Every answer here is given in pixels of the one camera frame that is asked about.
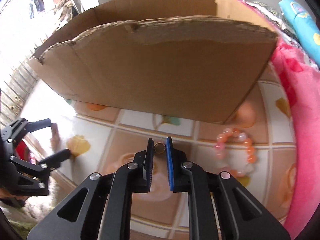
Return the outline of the patterned tile bed sheet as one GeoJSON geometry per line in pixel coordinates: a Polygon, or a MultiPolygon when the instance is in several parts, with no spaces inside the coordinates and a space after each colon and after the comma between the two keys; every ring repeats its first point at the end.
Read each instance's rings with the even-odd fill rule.
{"type": "Polygon", "coordinates": [[[271,66],[225,124],[65,100],[42,81],[21,116],[69,187],[29,239],[290,238],[296,140],[271,66]]]}

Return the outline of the brown cardboard box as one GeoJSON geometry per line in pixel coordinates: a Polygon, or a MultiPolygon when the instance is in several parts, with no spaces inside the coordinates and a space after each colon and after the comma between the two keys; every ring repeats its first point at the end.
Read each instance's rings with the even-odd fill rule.
{"type": "Polygon", "coordinates": [[[224,123],[277,40],[237,0],[111,0],[68,22],[28,63],[66,99],[224,123]]]}

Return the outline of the pink blanket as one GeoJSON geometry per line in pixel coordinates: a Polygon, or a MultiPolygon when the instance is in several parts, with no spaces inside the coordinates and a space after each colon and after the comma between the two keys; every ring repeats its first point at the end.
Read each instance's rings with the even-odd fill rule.
{"type": "Polygon", "coordinates": [[[285,229],[292,239],[319,239],[319,68],[301,45],[280,37],[271,64],[286,92],[297,146],[295,189],[285,229]]]}

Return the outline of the blue cartoon pillow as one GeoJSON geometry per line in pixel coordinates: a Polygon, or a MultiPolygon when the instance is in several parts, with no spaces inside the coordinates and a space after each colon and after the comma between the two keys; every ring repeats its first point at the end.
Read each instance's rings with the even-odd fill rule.
{"type": "Polygon", "coordinates": [[[303,49],[319,66],[319,28],[306,9],[295,0],[281,0],[279,7],[296,32],[303,49]]]}

